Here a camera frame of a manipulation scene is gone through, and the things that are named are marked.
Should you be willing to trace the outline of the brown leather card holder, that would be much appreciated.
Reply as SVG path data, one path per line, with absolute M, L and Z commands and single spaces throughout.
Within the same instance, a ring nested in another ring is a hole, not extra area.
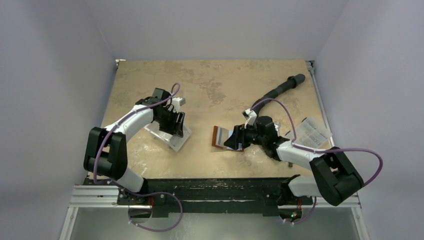
M 233 149 L 224 145 L 225 141 L 230 138 L 232 133 L 232 130 L 228 130 L 226 128 L 214 125 L 212 131 L 211 146 L 220 150 L 244 152 L 244 149 L 241 147 L 241 145 L 239 145 L 238 149 Z

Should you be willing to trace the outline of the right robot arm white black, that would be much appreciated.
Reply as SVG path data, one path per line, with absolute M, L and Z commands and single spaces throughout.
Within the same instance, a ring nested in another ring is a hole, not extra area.
M 269 158 L 310 170 L 311 176 L 294 175 L 281 184 L 280 196 L 288 204 L 306 196 L 322 197 L 338 206 L 365 185 L 340 148 L 322 150 L 295 145 L 279 135 L 269 116 L 259 117 L 252 125 L 236 125 L 223 145 L 231 150 L 258 145 Z

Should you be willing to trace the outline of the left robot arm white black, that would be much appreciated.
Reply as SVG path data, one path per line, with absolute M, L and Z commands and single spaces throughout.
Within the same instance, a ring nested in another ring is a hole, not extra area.
M 93 127 L 83 160 L 83 168 L 93 174 L 97 185 L 114 182 L 129 193 L 138 205 L 149 199 L 148 181 L 128 166 L 127 143 L 140 130 L 156 123 L 154 134 L 171 149 L 179 151 L 191 134 L 184 124 L 185 113 L 181 107 L 185 98 L 177 97 L 180 85 L 175 83 L 171 92 L 155 88 L 151 96 L 138 100 L 131 110 L 106 127 Z

